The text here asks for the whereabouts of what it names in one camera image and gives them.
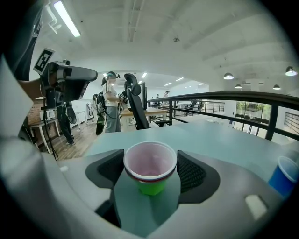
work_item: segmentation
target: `person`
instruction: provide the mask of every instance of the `person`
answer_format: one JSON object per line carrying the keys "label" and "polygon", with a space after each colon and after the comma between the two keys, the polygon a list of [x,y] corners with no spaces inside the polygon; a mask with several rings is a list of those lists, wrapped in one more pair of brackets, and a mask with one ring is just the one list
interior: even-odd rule
{"label": "person", "polygon": [[169,93],[169,91],[165,91],[165,94],[164,94],[163,98],[168,97],[168,93]]}
{"label": "person", "polygon": [[156,101],[156,102],[155,102],[155,105],[156,105],[156,106],[160,105],[160,102]]}
{"label": "person", "polygon": [[94,94],[93,99],[90,102],[90,111],[91,111],[91,114],[93,115],[92,122],[94,122],[95,119],[97,119],[97,115],[98,115],[98,112],[97,112],[97,97],[98,97],[98,94]]}
{"label": "person", "polygon": [[163,98],[168,97],[168,93],[169,93],[169,91],[165,91]]}
{"label": "person", "polygon": [[121,132],[118,103],[122,101],[122,98],[117,97],[117,92],[112,85],[116,82],[116,78],[116,74],[110,71],[102,80],[102,91],[106,106],[107,127],[105,133]]}
{"label": "person", "polygon": [[63,135],[66,137],[67,143],[66,145],[74,145],[74,136],[71,134],[71,126],[69,119],[66,115],[66,107],[65,104],[57,107],[57,119],[59,122],[59,126]]}

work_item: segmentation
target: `ceiling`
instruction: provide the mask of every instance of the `ceiling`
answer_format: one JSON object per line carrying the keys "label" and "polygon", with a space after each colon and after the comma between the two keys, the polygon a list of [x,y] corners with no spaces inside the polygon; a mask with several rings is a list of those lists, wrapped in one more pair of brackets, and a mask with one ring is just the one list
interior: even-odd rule
{"label": "ceiling", "polygon": [[[104,77],[102,75],[102,73],[103,72],[99,73],[97,81],[100,81],[100,82],[102,81],[102,79]],[[135,75],[136,78],[138,79],[138,82],[142,81],[142,83],[146,84],[146,87],[150,87],[150,88],[169,89],[176,85],[180,85],[180,84],[191,81],[190,79],[187,79],[187,78],[176,81],[179,78],[177,78],[175,76],[156,74],[156,73],[147,74],[144,78],[142,78],[143,72],[127,72],[127,71],[120,72],[120,71],[117,71],[117,73],[120,75],[121,78],[116,80],[116,85],[121,86],[121,87],[124,87],[124,83],[126,81],[124,74],[126,74],[126,73],[131,73],[131,74]]]}
{"label": "ceiling", "polygon": [[[288,39],[254,0],[63,0],[79,37],[66,27],[55,2],[49,6],[62,26],[55,34],[44,12],[36,44],[55,49],[72,65],[137,72],[137,78],[146,71],[153,87],[185,77],[209,84],[211,91],[235,90],[245,82],[252,85],[246,90],[299,88],[298,76],[284,75],[289,65],[299,70]],[[226,72],[235,79],[224,80]]]}

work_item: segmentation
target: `fluorescent light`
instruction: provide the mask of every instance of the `fluorescent light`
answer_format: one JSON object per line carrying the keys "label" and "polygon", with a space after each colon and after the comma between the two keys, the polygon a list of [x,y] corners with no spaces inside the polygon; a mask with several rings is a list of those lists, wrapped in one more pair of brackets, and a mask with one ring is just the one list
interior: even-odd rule
{"label": "fluorescent light", "polygon": [[79,31],[77,30],[75,24],[71,20],[62,2],[58,1],[54,3],[54,8],[57,10],[57,12],[61,16],[62,20],[65,22],[66,26],[69,28],[69,30],[73,33],[74,37],[80,36]]}

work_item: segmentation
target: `blue cup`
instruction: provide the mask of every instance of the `blue cup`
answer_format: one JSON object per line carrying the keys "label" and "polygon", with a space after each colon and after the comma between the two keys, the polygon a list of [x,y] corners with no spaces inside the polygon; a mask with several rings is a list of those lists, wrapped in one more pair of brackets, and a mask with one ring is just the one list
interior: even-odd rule
{"label": "blue cup", "polygon": [[275,188],[283,197],[289,196],[299,178],[299,167],[297,164],[284,156],[278,158],[269,184]]}

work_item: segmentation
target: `gray table surface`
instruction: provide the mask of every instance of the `gray table surface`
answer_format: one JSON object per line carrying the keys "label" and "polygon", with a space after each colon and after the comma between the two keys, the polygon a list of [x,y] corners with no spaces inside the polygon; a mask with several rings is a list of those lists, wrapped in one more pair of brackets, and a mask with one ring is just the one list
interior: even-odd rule
{"label": "gray table surface", "polygon": [[[245,167],[268,181],[281,155],[279,144],[223,125],[207,121],[170,127],[101,135],[86,155],[113,149],[128,149],[143,141],[159,141],[173,147]],[[177,172],[168,179],[163,192],[155,197],[142,195],[135,182],[123,171],[115,188],[122,229],[146,237],[162,225],[177,208],[180,180]]]}

